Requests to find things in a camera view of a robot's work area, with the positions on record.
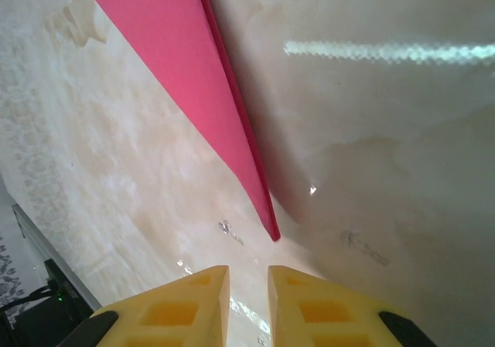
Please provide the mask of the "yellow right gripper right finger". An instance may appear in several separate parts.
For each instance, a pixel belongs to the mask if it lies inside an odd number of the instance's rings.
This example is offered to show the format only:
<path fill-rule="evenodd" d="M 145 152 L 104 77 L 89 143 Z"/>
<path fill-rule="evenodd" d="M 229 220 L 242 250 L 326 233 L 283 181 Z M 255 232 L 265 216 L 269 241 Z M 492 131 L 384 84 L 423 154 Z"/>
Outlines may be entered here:
<path fill-rule="evenodd" d="M 319 277 L 268 268 L 272 347 L 437 347 L 400 309 Z"/>

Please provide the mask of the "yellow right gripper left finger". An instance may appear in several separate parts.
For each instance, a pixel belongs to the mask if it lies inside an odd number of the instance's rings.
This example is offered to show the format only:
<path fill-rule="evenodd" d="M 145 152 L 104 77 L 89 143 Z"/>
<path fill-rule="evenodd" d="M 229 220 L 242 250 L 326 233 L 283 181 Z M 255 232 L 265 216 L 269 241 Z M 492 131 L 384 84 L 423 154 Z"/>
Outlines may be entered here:
<path fill-rule="evenodd" d="M 229 267 L 210 267 L 98 309 L 71 347 L 226 347 L 229 299 Z"/>

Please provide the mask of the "pink square paper sheet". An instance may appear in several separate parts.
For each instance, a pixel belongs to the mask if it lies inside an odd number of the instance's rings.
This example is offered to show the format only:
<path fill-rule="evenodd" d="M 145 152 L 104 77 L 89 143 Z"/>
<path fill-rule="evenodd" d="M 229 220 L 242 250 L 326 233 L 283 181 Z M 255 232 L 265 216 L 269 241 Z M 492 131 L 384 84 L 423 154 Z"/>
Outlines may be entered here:
<path fill-rule="evenodd" d="M 281 234 L 251 122 L 210 0 L 95 0 Z"/>

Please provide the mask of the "aluminium mounting rail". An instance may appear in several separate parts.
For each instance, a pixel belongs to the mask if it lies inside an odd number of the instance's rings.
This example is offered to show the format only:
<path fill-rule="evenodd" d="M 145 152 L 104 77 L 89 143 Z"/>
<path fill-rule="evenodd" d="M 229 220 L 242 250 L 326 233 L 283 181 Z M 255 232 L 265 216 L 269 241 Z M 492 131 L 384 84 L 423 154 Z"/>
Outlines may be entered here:
<path fill-rule="evenodd" d="M 44 260 L 52 260 L 56 264 L 60 272 L 67 279 L 67 282 L 71 285 L 70 293 L 78 295 L 79 298 L 86 303 L 90 310 L 96 311 L 99 309 L 101 307 L 101 303 L 95 298 L 95 296 L 93 296 L 89 288 L 70 268 L 69 264 L 57 252 L 55 247 L 43 235 L 36 224 L 27 216 L 20 205 L 15 204 L 12 207 L 12 210 L 15 214 L 22 235 L 28 239 L 28 241 L 36 249 L 37 253 L 40 254 Z"/>

